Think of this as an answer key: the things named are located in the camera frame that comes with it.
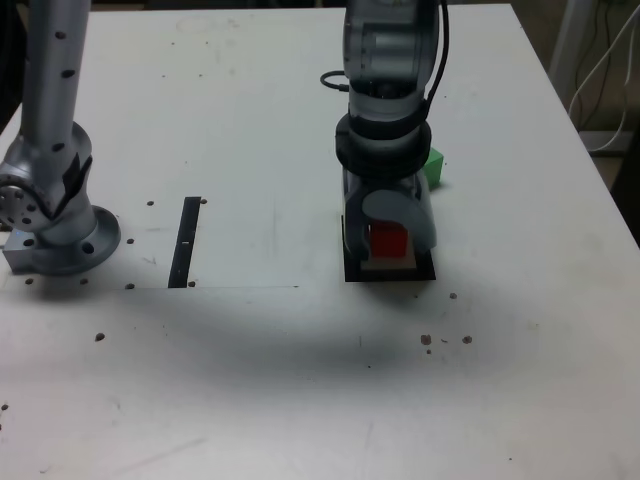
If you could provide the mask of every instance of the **red block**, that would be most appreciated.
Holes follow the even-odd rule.
[[[369,230],[373,258],[404,258],[409,232],[398,223],[374,222]]]

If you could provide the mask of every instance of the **green block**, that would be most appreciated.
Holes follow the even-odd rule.
[[[437,151],[435,148],[432,148],[429,152],[429,158],[427,159],[427,163],[422,167],[422,171],[424,172],[424,176],[427,177],[427,184],[429,185],[429,190],[433,190],[440,184],[440,174],[442,173],[442,164],[444,163],[444,156]]]

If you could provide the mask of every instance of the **wire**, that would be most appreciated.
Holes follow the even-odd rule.
[[[611,46],[611,29],[609,28],[609,12],[611,11],[611,7],[613,6],[613,0],[608,0],[607,9],[604,12],[604,29],[606,32],[607,38],[607,48]],[[584,121],[582,125],[579,124],[580,130],[585,130],[589,125],[589,122],[593,119],[593,117],[600,110],[600,102],[602,102],[602,96],[604,94],[605,87],[607,86],[607,80],[609,79],[609,68],[611,68],[611,55],[607,57],[607,66],[604,70],[604,76],[602,77],[602,83],[600,83],[600,92],[598,93],[598,99],[596,100],[596,104],[594,105],[591,113]]]
[[[625,24],[622,26],[622,28],[620,29],[620,32],[618,32],[618,35],[616,36],[616,38],[613,40],[613,43],[611,44],[611,46],[609,47],[609,49],[605,52],[605,54],[602,56],[602,58],[600,59],[600,61],[596,64],[595,67],[593,67],[593,70],[591,70],[591,72],[589,73],[589,75],[587,75],[587,78],[584,79],[584,81],[582,82],[582,84],[580,85],[580,87],[578,87],[578,90],[576,91],[575,95],[573,96],[573,98],[571,99],[571,104],[569,105],[569,118],[571,118],[571,115],[573,113],[573,107],[576,103],[576,99],[578,98],[578,95],[580,94],[580,92],[582,91],[582,89],[585,87],[585,85],[587,83],[589,83],[589,80],[591,80],[591,78],[593,77],[593,75],[596,73],[596,71],[598,70],[598,68],[600,68],[600,65],[602,65],[602,62],[604,62],[607,57],[611,54],[611,52],[613,51],[613,49],[616,47],[616,45],[618,44],[618,41],[620,40],[620,38],[622,37],[622,35],[624,34],[624,32],[627,30],[627,28],[629,28],[629,25],[631,25],[631,22],[635,19],[635,17],[638,15],[638,13],[640,13],[640,5],[638,5],[638,7],[636,7],[636,9],[633,11],[633,13],[631,14],[631,16],[629,16],[629,18],[627,19],[627,21],[625,22]]]
[[[589,45],[587,46],[586,50],[584,51],[584,53],[582,54],[582,58],[580,58],[580,61],[578,62],[578,66],[576,67],[576,72],[575,75],[573,77],[573,84],[574,84],[574,88],[576,90],[578,90],[578,77],[580,76],[580,70],[582,69],[582,65],[584,65],[584,61],[587,59],[587,56],[589,55],[589,52],[591,52],[591,49],[593,48],[593,46],[596,43],[596,40],[598,39],[598,14],[600,13],[600,7],[602,6],[602,1],[598,1],[598,3],[596,4],[596,12],[595,15],[593,16],[594,22],[593,22],[593,36],[591,37],[591,40],[589,40]],[[582,125],[582,97],[580,95],[578,95],[578,106],[580,107],[580,113],[578,114],[578,129],[581,129],[581,125]]]
[[[338,77],[340,75],[344,75],[344,70],[333,70],[331,72],[323,73],[320,77],[320,83],[322,83],[325,87],[332,88],[333,90],[338,90],[339,92],[348,92],[349,85],[344,83],[329,83],[327,82],[327,78],[330,77]]]
[[[438,66],[436,78],[433,81],[433,85],[431,86],[431,90],[429,91],[429,95],[427,96],[427,116],[429,115],[431,102],[433,102],[433,97],[435,97],[436,95],[436,90],[438,90],[438,86],[440,85],[440,81],[442,80],[442,76],[444,75],[444,69],[447,66],[447,59],[449,58],[449,9],[447,7],[447,0],[440,0],[440,6],[442,7],[443,25],[442,57],[440,57],[440,66]]]
[[[624,123],[627,120],[627,109],[629,108],[627,88],[629,87],[629,81],[631,80],[631,71],[633,66],[633,45],[636,40],[637,28],[638,28],[638,19],[636,18],[635,23],[633,25],[633,29],[631,30],[631,38],[629,39],[629,57],[627,59],[627,77],[624,81],[623,90],[622,90],[622,95],[624,98],[624,110],[622,111],[620,126],[618,127],[618,130],[613,135],[613,137],[611,137],[611,140],[609,140],[603,146],[596,148],[595,150],[589,150],[590,152],[600,152],[602,150],[609,148],[609,146],[618,139],[618,137],[620,136],[620,133],[622,132],[622,129],[624,128]]]

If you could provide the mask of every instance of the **white table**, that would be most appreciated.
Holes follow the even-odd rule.
[[[451,9],[426,285],[343,282],[342,18],[92,15],[76,120],[123,243],[2,262],[2,480],[640,476],[640,255],[512,10]]]

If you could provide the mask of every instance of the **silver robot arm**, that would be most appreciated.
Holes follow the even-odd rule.
[[[120,229],[93,207],[87,133],[73,121],[91,0],[34,0],[29,12],[22,121],[0,165],[0,218],[14,227],[14,272],[88,270],[116,249]]]
[[[421,169],[431,147],[426,119],[448,54],[447,5],[440,3],[442,57],[426,99],[438,50],[438,1],[351,0],[347,6],[349,112],[336,127],[336,155],[343,166],[343,238],[350,261],[370,259],[376,222],[407,230],[416,261],[431,261],[436,232]]]

